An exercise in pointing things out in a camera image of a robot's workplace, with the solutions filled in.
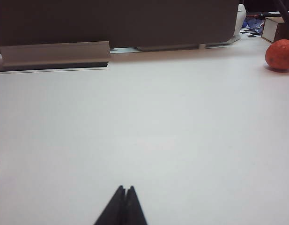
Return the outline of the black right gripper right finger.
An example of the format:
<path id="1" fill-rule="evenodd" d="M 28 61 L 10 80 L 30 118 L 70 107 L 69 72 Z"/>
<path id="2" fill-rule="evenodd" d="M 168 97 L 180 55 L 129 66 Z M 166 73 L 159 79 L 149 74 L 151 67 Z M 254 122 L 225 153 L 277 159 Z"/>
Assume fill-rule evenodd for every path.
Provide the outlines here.
<path id="1" fill-rule="evenodd" d="M 147 225 L 141 204 L 133 186 L 128 189 L 126 194 L 125 213 L 126 225 Z"/>

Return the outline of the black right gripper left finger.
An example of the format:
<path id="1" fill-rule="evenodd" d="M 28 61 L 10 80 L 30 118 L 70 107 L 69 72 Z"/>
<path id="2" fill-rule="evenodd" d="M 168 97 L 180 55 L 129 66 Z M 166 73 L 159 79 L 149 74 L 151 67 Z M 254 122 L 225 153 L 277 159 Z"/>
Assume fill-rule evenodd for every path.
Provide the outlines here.
<path id="1" fill-rule="evenodd" d="M 94 225 L 120 225 L 125 202 L 125 189 L 119 186 Z"/>

